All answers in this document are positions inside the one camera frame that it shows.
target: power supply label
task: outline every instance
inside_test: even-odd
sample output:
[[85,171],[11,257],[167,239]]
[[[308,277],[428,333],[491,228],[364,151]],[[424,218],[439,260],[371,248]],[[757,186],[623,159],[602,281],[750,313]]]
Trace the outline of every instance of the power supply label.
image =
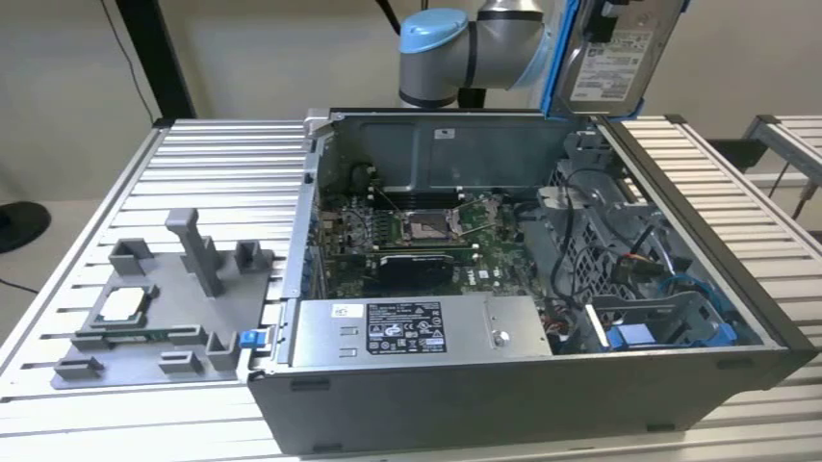
[[366,312],[368,353],[444,353],[448,350],[438,301],[368,303]]

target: white label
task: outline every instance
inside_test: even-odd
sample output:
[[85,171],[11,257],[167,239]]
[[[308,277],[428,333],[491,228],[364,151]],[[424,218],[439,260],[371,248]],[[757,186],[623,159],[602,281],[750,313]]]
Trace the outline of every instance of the white label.
[[109,344],[143,344],[149,338],[143,335],[127,335],[123,337],[107,337],[105,340]]
[[358,303],[334,303],[331,305],[332,318],[362,318],[364,305]]
[[438,128],[434,130],[435,140],[452,140],[458,135],[458,131],[454,128]]
[[624,101],[652,32],[616,31],[608,43],[590,43],[571,101]]
[[100,318],[103,321],[125,321],[135,315],[144,300],[145,290],[141,287],[113,289],[103,302]]

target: blue latch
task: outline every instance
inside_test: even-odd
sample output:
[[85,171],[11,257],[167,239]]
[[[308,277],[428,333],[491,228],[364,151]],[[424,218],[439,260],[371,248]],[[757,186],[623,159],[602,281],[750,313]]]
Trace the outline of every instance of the blue latch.
[[722,322],[717,326],[717,332],[714,336],[705,341],[706,347],[730,347],[737,342],[737,333],[734,328],[726,322]]
[[604,333],[612,350],[650,347],[656,344],[651,331],[644,324],[615,325]]
[[240,334],[240,348],[263,348],[267,343],[265,332],[247,330]]

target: floor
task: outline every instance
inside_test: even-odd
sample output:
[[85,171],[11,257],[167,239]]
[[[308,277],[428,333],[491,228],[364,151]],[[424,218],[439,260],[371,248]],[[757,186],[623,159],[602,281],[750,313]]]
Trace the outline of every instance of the floor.
[[[40,289],[52,275],[97,208],[96,200],[41,202],[51,212],[51,227],[29,245],[0,254],[0,278]],[[0,285],[0,344],[5,341],[35,295]]]

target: slotted metal surface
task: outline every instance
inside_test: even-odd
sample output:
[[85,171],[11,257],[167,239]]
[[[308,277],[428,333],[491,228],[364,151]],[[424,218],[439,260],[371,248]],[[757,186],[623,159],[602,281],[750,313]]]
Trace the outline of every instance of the slotted metal surface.
[[[751,190],[687,126],[674,126],[662,118],[626,126],[786,313],[822,347],[818,245]],[[237,239],[263,239],[263,246],[280,257],[277,269],[283,267],[302,155],[300,122],[180,121],[171,130],[152,133],[0,350],[0,357],[11,357],[0,375],[0,456],[15,460],[81,457],[108,461],[113,456],[127,460],[295,460],[281,456],[240,383],[57,392],[49,381],[52,362],[68,347],[64,335],[83,323],[108,277],[105,257],[115,239],[147,237],[155,251],[179,250],[161,227],[169,207],[200,207],[204,234],[216,236],[220,248],[229,248]],[[172,157],[180,162],[156,161]],[[199,158],[224,162],[200,163]],[[277,318],[279,283],[275,271],[263,323]],[[684,433],[359,460],[797,461],[822,458],[819,438],[822,360],[817,359],[773,390],[731,398]]]
[[801,183],[822,183],[822,115],[759,115],[745,137],[759,140],[791,164],[802,173]]
[[822,152],[822,115],[778,115],[785,128]]

